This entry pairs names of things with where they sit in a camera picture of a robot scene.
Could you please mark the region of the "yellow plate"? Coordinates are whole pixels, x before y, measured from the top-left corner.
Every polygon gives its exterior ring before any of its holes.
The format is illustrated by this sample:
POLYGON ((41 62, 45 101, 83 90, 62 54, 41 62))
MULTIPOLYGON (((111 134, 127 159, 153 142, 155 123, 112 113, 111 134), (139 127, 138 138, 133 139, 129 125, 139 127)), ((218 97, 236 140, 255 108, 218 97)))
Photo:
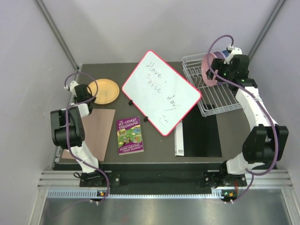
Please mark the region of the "yellow plate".
POLYGON ((120 93, 119 86, 110 79, 97 79, 98 92, 95 104, 106 105, 117 99, 120 93))

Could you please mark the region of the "white wire dish rack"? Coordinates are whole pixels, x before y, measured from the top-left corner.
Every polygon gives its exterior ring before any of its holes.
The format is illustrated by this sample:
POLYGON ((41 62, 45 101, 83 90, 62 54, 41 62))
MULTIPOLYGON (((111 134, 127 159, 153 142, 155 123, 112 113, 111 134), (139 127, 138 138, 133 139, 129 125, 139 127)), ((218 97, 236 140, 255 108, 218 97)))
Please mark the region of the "white wire dish rack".
POLYGON ((204 83, 201 72, 204 56, 205 53, 200 53, 182 58, 183 72, 187 80, 202 93, 202 98, 197 103, 201 115, 207 117, 241 109, 240 103, 228 88, 227 83, 213 87, 204 83))

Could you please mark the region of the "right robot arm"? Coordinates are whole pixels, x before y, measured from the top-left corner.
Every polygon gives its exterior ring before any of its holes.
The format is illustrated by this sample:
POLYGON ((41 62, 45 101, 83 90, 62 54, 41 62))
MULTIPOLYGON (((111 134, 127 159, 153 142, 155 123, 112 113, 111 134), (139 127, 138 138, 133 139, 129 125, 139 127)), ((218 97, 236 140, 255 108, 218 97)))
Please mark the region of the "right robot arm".
POLYGON ((242 152, 223 163, 219 173, 219 181, 223 185, 231 185, 236 175, 250 172, 251 169, 269 164, 269 173, 283 155, 289 135, 286 126, 280 126, 270 116, 259 95, 259 89, 254 79, 249 78, 249 57, 244 54, 217 58, 208 53, 202 62, 202 76, 207 86, 218 82, 228 84, 235 92, 235 98, 240 103, 249 122, 250 133, 242 146, 242 152))

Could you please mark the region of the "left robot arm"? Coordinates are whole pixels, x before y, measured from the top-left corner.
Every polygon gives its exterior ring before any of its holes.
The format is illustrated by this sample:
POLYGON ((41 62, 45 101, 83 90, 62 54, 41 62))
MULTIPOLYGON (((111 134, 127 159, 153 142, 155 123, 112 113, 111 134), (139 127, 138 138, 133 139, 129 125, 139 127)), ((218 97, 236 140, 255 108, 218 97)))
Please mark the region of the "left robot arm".
POLYGON ((73 81, 66 89, 73 94, 74 103, 65 109, 50 112, 52 141, 54 145, 67 150, 81 166, 82 174, 76 173, 76 177, 101 186, 106 182, 106 174, 99 170, 99 161, 85 142, 82 121, 83 117, 92 113, 95 98, 86 84, 73 81))

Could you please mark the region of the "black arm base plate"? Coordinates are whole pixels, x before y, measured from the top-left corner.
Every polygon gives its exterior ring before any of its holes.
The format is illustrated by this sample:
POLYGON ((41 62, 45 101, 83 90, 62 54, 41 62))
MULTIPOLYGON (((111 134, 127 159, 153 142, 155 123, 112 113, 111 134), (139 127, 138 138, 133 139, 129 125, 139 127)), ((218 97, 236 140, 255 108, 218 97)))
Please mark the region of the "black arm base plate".
POLYGON ((193 183, 200 187, 239 187, 247 185, 242 175, 220 174, 220 163, 132 163, 101 164, 102 169, 112 182, 131 183, 193 183))

